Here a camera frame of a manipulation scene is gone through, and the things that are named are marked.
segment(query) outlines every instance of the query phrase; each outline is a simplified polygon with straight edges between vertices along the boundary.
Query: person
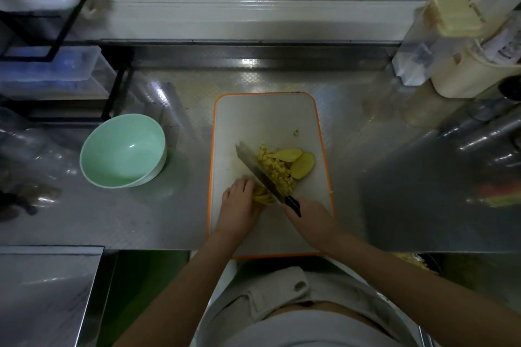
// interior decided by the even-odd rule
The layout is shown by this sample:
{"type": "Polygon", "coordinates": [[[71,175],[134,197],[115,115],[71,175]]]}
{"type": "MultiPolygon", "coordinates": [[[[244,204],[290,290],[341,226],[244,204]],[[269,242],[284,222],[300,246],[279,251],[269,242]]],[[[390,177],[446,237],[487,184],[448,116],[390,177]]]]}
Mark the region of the person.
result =
{"type": "Polygon", "coordinates": [[[443,347],[521,345],[518,313],[343,232],[321,203],[305,198],[297,198],[302,217],[282,205],[296,230],[369,285],[323,258],[299,258],[298,266],[288,267],[293,258],[252,260],[207,309],[221,273],[262,211],[252,204],[254,185],[239,179],[224,192],[214,232],[115,347],[188,346],[198,326],[196,342],[203,346],[417,345],[369,285],[443,347]],[[275,271],[263,273],[276,262],[275,271]]]}

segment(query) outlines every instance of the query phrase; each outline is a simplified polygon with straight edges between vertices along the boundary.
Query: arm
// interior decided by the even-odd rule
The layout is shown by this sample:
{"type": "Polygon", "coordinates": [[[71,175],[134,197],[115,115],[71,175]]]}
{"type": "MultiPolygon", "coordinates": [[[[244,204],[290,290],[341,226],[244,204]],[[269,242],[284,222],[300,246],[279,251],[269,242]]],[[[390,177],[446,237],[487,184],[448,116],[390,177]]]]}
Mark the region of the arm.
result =
{"type": "Polygon", "coordinates": [[[177,277],[114,343],[114,347],[188,346],[219,277],[255,225],[252,181],[237,180],[223,194],[214,233],[177,277]]]}
{"type": "Polygon", "coordinates": [[[357,272],[443,347],[519,345],[518,313],[343,233],[321,203],[297,200],[302,218],[282,207],[308,243],[357,272]]]}

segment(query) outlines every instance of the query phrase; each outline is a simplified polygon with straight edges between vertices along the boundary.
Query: yellow lid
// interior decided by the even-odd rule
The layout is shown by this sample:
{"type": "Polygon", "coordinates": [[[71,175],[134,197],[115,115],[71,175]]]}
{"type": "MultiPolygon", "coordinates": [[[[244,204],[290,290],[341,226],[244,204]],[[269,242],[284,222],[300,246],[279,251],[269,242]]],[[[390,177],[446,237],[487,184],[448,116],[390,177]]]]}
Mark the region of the yellow lid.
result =
{"type": "Polygon", "coordinates": [[[444,37],[476,37],[483,23],[468,0],[431,0],[424,11],[429,26],[436,26],[444,37]]]}

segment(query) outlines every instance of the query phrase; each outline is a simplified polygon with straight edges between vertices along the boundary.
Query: left hand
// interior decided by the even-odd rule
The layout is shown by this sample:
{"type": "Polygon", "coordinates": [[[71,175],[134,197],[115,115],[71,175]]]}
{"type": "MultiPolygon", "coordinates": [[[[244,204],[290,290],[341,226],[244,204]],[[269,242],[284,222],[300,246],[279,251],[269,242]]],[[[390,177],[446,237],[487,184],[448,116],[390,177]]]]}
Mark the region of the left hand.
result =
{"type": "Polygon", "coordinates": [[[260,203],[252,203],[255,182],[236,180],[223,193],[223,203],[214,233],[219,233],[239,246],[257,223],[264,209],[260,203]]]}

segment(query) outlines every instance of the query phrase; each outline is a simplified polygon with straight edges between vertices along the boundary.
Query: hand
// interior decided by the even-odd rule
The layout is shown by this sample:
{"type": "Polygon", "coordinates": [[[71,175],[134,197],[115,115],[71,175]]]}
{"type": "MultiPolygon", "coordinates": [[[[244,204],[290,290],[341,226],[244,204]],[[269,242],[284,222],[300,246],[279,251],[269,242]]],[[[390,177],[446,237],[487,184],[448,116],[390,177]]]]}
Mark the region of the hand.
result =
{"type": "Polygon", "coordinates": [[[320,202],[314,202],[306,198],[297,198],[300,204],[302,217],[296,215],[291,207],[282,204],[282,209],[295,226],[295,229],[306,241],[322,252],[328,251],[336,237],[342,235],[342,230],[320,202]]]}
{"type": "Polygon", "coordinates": [[[215,227],[220,233],[239,246],[257,223],[259,214],[264,209],[260,203],[252,203],[255,182],[236,180],[223,193],[223,203],[215,227]]]}

